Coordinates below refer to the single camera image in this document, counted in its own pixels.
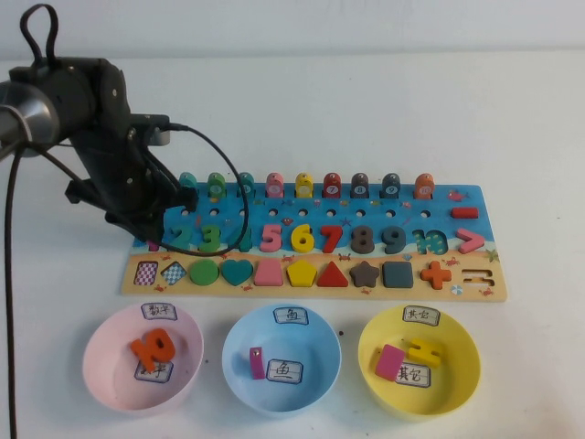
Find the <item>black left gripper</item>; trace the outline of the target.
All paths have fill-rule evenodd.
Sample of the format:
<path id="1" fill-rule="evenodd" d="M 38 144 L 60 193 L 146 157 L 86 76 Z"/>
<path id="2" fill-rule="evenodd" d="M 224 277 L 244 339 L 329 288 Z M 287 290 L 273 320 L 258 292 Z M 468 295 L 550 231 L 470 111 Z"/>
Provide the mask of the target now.
<path id="1" fill-rule="evenodd" d="M 130 127 L 119 136 L 100 127 L 80 131 L 71 144 L 85 166 L 85 181 L 96 192 L 92 201 L 106 212 L 106 220 L 139 241 L 158 243 L 164 235 L 164 214 L 183 206 L 197 210 L 195 187 L 178 184 L 150 153 L 146 137 L 153 127 Z"/>

